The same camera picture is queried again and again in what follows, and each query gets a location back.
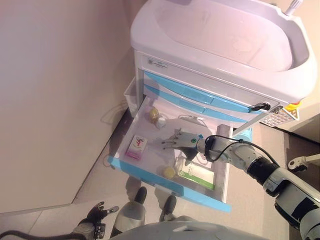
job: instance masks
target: floor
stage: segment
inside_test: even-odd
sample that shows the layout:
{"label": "floor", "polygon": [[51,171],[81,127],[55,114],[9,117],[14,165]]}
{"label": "floor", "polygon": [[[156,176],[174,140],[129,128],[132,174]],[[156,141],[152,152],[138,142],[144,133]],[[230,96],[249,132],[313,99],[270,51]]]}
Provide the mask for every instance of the floor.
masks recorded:
{"label": "floor", "polygon": [[[0,233],[7,230],[20,230],[37,236],[69,233],[96,203],[105,201],[105,208],[114,205],[122,207],[128,200],[133,199],[141,185],[146,186],[148,191],[144,203],[145,222],[157,222],[161,213],[160,207],[163,206],[168,194],[113,169],[107,162],[108,155],[116,150],[130,121],[129,117],[122,118],[112,141],[102,151],[73,204],[43,211],[2,216]],[[289,136],[262,124],[256,124],[253,127],[253,142],[267,150],[282,167],[286,166],[286,161],[295,157],[320,152],[318,144]],[[308,171],[303,173],[302,177],[309,178],[308,180],[319,189],[320,168],[313,168],[312,174]],[[274,199],[268,196],[254,179],[233,166],[230,167],[229,172],[227,203],[232,206],[231,213],[178,198],[174,214],[188,215],[198,221],[233,227],[271,240],[299,239],[299,233],[290,229],[289,224],[276,212]],[[107,227],[105,239],[110,235],[115,218],[116,214],[111,214],[103,220]],[[20,238],[8,236],[4,239]]]}

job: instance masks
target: blue drawer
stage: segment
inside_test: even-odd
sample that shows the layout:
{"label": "blue drawer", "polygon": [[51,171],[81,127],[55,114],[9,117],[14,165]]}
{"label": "blue drawer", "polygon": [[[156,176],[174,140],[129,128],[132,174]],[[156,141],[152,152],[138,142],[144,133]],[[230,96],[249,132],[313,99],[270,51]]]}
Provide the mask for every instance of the blue drawer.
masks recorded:
{"label": "blue drawer", "polygon": [[187,86],[185,84],[170,80],[168,78],[153,74],[151,72],[144,72],[150,79],[157,82],[159,85],[177,93],[181,96],[197,101],[199,103],[208,104],[214,107],[231,110],[240,113],[260,114],[259,111],[250,111],[251,109],[247,106],[239,103],[224,99],[222,97],[213,95],[211,93],[198,90],[196,88]]}
{"label": "blue drawer", "polygon": [[231,206],[229,204],[223,203],[221,201],[218,201],[212,197],[206,196],[202,193],[199,193],[195,190],[192,190],[191,188],[188,188],[186,186],[180,185],[176,182],[170,181],[166,178],[160,177],[154,173],[148,172],[146,170],[143,170],[137,166],[134,166],[132,164],[129,164],[125,161],[121,161],[120,159],[110,156],[108,158],[108,162],[114,166],[115,168],[120,169],[121,171],[140,179],[141,181],[148,183],[152,186],[154,185],[160,185],[166,189],[169,189],[173,192],[173,194],[177,195],[178,197],[181,197],[183,199],[186,199],[188,201],[194,202],[194,203],[200,203],[204,206],[218,209],[224,212],[230,212]]}
{"label": "blue drawer", "polygon": [[243,120],[243,119],[240,119],[235,116],[230,116],[228,114],[197,105],[195,103],[189,102],[189,101],[184,100],[182,98],[179,98],[179,97],[170,95],[166,92],[160,91],[159,89],[156,89],[156,88],[151,87],[149,85],[145,84],[144,87],[146,89],[148,89],[149,91],[153,92],[154,94],[156,94],[157,96],[162,97],[163,99],[165,99],[165,100],[167,100],[177,106],[183,107],[183,108],[191,110],[193,112],[203,114],[203,115],[206,115],[206,116],[209,116],[212,118],[216,118],[216,119],[230,121],[230,122],[247,123],[246,120]]}

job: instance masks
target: robotic hand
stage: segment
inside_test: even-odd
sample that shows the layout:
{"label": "robotic hand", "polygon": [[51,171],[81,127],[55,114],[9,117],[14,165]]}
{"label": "robotic hand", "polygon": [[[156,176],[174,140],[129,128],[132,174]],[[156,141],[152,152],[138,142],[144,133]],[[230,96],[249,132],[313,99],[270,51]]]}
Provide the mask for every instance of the robotic hand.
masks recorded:
{"label": "robotic hand", "polygon": [[[276,210],[300,230],[303,240],[320,240],[320,192],[281,168],[261,147],[220,135],[204,140],[181,129],[162,143],[165,148],[182,150],[189,161],[200,152],[209,162],[219,160],[242,169],[256,179],[270,196],[276,197]],[[256,152],[254,147],[262,150],[271,161]]]}

